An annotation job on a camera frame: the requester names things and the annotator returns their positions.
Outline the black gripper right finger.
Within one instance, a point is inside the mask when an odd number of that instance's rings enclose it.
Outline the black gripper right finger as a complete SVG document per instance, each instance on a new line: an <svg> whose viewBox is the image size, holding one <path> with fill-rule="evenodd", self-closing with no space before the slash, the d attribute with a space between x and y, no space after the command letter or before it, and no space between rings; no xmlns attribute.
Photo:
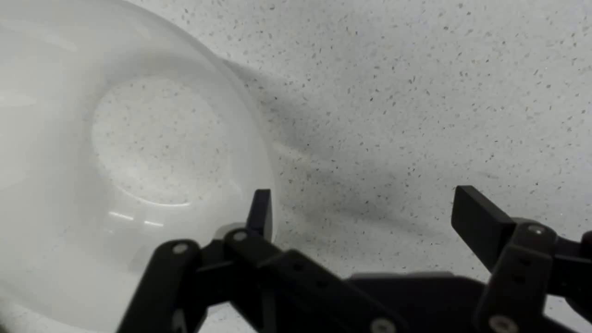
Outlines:
<svg viewBox="0 0 592 333"><path fill-rule="evenodd" d="M451 227L490 271L473 314L479 333L573 333L543 314L549 295L592 321L592 230L564 238L508 216L471 184L455 186Z"/></svg>

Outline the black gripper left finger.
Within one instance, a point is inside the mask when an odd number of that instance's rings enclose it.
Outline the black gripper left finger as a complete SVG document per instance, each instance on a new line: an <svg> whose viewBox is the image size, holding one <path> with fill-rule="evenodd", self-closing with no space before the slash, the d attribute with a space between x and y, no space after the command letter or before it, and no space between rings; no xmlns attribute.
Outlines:
<svg viewBox="0 0 592 333"><path fill-rule="evenodd" d="M270 240L272 192L259 188L246 221L201 245L159 243L116 333L198 333L207 308L229 303L257 333L405 333L377 297Z"/></svg>

